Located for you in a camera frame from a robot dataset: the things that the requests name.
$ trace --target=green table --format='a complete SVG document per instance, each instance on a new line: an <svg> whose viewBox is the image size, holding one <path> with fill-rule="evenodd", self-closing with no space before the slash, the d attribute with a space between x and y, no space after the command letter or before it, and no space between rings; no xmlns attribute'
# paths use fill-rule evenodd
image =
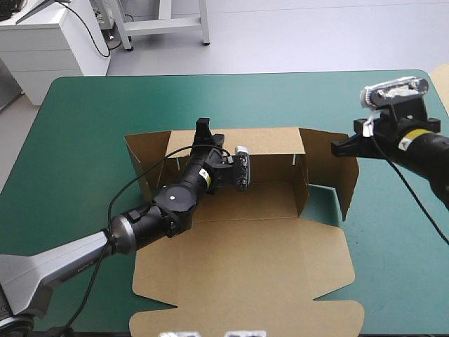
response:
<svg viewBox="0 0 449 337"><path fill-rule="evenodd" d="M368 84L421 71L329 72L169 77L84 77L55 81L0 195L0 252L34 254L98 231L107 205L133 177L123 135L193 128L303 126L352 133L364 117L358 95ZM429 114L445 110L431 86ZM312 187L303 216L346 232L356 281L324 300L354 299L365 308L363 333L449 333L449 248L396 174L382 161L359 160L361 174L347 221L335 196ZM449 234L448 213L427 182L406 177ZM118 213L140 202L137 186ZM162 304L133 294L134 256L102 266L78 331L127 331L134 312ZM90 272L55 291L37 329L65 323L86 289Z"/></svg>

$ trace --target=warning sticker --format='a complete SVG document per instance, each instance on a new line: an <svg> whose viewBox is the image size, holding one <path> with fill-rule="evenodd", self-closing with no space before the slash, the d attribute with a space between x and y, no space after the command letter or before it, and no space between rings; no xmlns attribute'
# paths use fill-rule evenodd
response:
<svg viewBox="0 0 449 337"><path fill-rule="evenodd" d="M407 133L404 138L399 142L399 149L403 151L407 151L410 144L419 136L424 135L425 133L430 133L431 131L425 130L423 128L416 128L415 130Z"/></svg>

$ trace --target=white drawer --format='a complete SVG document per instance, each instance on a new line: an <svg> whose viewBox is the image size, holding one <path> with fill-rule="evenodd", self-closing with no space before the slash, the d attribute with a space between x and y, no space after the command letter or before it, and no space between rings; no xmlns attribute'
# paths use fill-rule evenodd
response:
<svg viewBox="0 0 449 337"><path fill-rule="evenodd" d="M70 49L60 28L0 30L0 51Z"/></svg>
<svg viewBox="0 0 449 337"><path fill-rule="evenodd" d="M0 51L10 72L80 70L72 51Z"/></svg>
<svg viewBox="0 0 449 337"><path fill-rule="evenodd" d="M33 105L40 105L51 83L60 77L83 76L79 70L57 70L45 72L13 72L15 80L22 87Z"/></svg>

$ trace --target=wire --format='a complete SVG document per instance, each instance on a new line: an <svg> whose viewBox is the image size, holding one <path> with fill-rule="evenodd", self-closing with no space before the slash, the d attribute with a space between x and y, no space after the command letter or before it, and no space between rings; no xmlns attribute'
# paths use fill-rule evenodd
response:
<svg viewBox="0 0 449 337"><path fill-rule="evenodd" d="M418 204L418 206L421 208L421 211L425 214L425 216L429 219L429 221L431 222L431 224L434 226L435 230L438 232L438 234L440 235L441 239L443 239L443 241L449 245L449 239L443 234L443 232L441 231L440 227L436 224L435 220L431 217L431 215L429 214L429 212L426 210L426 208L424 207L424 205L422 204L420 198L418 198L418 196L416 195L415 191L413 190L413 188L410 186L410 184L408 183L408 181L406 180L406 178L403 176L403 174L399 171L398 167L391 161L391 159L385 154L385 152L382 151L382 149L380 148L379 144L377 144L377 141L375 139L374 136L371 136L371 139L373 140L373 144L376 147L377 151L379 152L379 154L387 161L387 163L395 170L395 172L398 174L399 178L402 180L402 182L404 183L404 185L407 187L408 191L411 193L413 199L415 199L416 203Z"/></svg>
<svg viewBox="0 0 449 337"><path fill-rule="evenodd" d="M61 6L64 6L65 8L67 8L69 11L71 11L73 14L75 14L75 16L83 23L84 27L87 30L87 33L89 33L89 36L91 37L92 43L95 47L95 49L97 49L97 52L104 58L108 58L111 55L111 51L109 50L109 48L107 49L107 54L103 54L102 51L98 48L97 43L95 42L91 30L89 29L89 27L87 27L87 24L84 22L83 18L81 16L79 16L79 14L77 12L75 12L73 9L71 9L68 5L60 2L60 1L56 1L58 2Z"/></svg>
<svg viewBox="0 0 449 337"><path fill-rule="evenodd" d="M123 194L123 192L126 191L126 189L128 187L130 187L133 183L135 183L137 180L141 179L141 177L143 177L145 174L147 174L148 172L150 172L152 169L156 168L157 166L159 166L160 164L162 164L162 162L164 162L165 160L167 160L169 157L173 156L174 154L177 154L178 152L184 151L184 150L188 150L188 149L196 149L199 147L208 147L208 148L213 148L213 149L218 149L223 151L224 153L226 153L228 156L231 156L231 154L226 151L225 149L222 149L219 146L215 146L215 145L190 145L190 146L184 146L181 147L173 152L170 152L169 154L167 154L164 158L158 160L155 165L151 166L150 168L147 168L146 170L144 170L140 175L138 175L137 177L135 177L134 179L130 180L126 185L124 185L121 190L114 195L114 197L112 198L111 202L109 203L109 208L107 209L107 219L108 219L108 229L111 230L112 227L112 207L114 205L114 202Z"/></svg>
<svg viewBox="0 0 449 337"><path fill-rule="evenodd" d="M103 258L105 257L107 248L109 246L111 246L113 244L112 241L112 207L115 203L115 201L123 194L123 192L126 191L126 189L128 189L128 187L130 187L133 183L135 183L137 180L141 179L141 177L143 177L145 174L147 174L148 172L150 172L152 169L155 169L157 166L159 166L160 164L162 164L165 160L167 160L168 158L170 158L171 156L173 156L174 154L177 154L178 152L184 151L184 150L188 150L188 149L196 149L196 148L200 148L200 147L207 147L207 148L211 148L211 149L217 149L220 150L224 153L226 153L227 156L231 156L231 154L229 153L229 151L216 146L216 145L190 145L190 146L184 146L181 147L175 151L170 152L169 154L167 154L165 157L163 157L162 159L158 160L155 165L147 168L146 170L144 170L140 175L138 175L137 177L133 178L132 180L130 180L128 183L126 183L121 189L120 191L114 195L114 197L112 198L111 202L109 203L109 207L107 209L107 231L109 232L109 236L107 239L106 244L103 246L103 249L101 250L100 253L100 257L98 258L97 263L95 264L95 269L92 273L91 276L91 280L89 281L89 285L86 289L86 292L84 294L83 300L80 304L80 306L78 307L78 309L76 310L76 312L73 314L73 316L69 319L69 321L63 326L63 328L60 330L60 332L58 332L58 334L56 335L56 337L61 337L68 329L70 329L70 326L73 324L73 322L75 322L75 319L79 316L79 314L81 313L81 311L84 309L84 306L87 303L88 297L91 294L92 288L93 288L93 284L95 282L95 279L97 277L98 271L100 270L100 266L101 266L101 262L103 261Z"/></svg>
<svg viewBox="0 0 449 337"><path fill-rule="evenodd" d="M134 17L131 14L125 14L125 16L129 16L131 20L134 22Z"/></svg>
<svg viewBox="0 0 449 337"><path fill-rule="evenodd" d="M79 305L76 312L72 315L72 317L69 319L69 321L63 326L63 328L56 334L55 337L61 337L67 330L70 329L70 326L75 322L75 319L81 314L81 311L83 311L84 306L87 303L87 300L89 298L89 295L91 294L93 284L95 282L95 279L97 278L98 271L100 270L101 262L103 261L103 258L105 257L106 251L108 247L111 245L111 241L108 239L106 244L103 246L100 257L98 258L98 262L95 264L95 269L93 270L91 280L89 281L89 285L86 289L86 292L84 294L83 300L81 304Z"/></svg>
<svg viewBox="0 0 449 337"><path fill-rule="evenodd" d="M86 24L86 22L83 20L83 18L82 18L82 17L81 17L75 10L71 9L68 5L66 5L66 4L64 4L64 3L60 2L60 1L56 1L56 2L58 2L60 5L64 6L64 7L67 8L69 11L71 11L73 14L75 14L75 16L81 21L81 23L82 23L82 24L84 25L84 27L86 28L87 33L89 33L89 36L91 37L91 40L92 40L92 43L93 43L95 49L97 49L97 52L98 52L102 57L108 58L108 57L111 55L111 51L113 51L114 49L117 49L118 47L120 47L121 42L120 42L119 44L117 44L116 46L112 47L112 48L107 47L107 54L102 53L102 51L100 50L100 48L98 48L98 45L97 45L97 43L95 42L95 39L93 38L93 35L92 35L91 30L89 29L89 27L87 26L87 24ZM125 15L130 16L131 19L132 19L133 22L134 22L134 17L133 17L132 15L130 15L130 14L125 14Z"/></svg>

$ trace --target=cardboard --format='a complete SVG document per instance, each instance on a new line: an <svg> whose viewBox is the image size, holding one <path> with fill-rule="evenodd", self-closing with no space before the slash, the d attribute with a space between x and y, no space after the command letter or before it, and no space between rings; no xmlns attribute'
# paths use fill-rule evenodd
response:
<svg viewBox="0 0 449 337"><path fill-rule="evenodd" d="M449 64L440 65L431 73L430 77L446 112L449 113Z"/></svg>
<svg viewBox="0 0 449 337"><path fill-rule="evenodd" d="M137 313L130 321L132 335L199 331L209 337L265 330L270 337L357 336L363 324L360 304L313 301L354 281L344 233L298 218L308 183L335 188L346 216L358 166L354 158L330 155L330 141L347 136L298 128L213 132L225 134L228 150L250 149L252 185L247 192L222 188L206 195L191 230L138 252L134 292L177 308ZM136 173L191 145L193 135L126 136ZM174 181L188 153L142 179L142 193L151 198L152 189Z"/></svg>

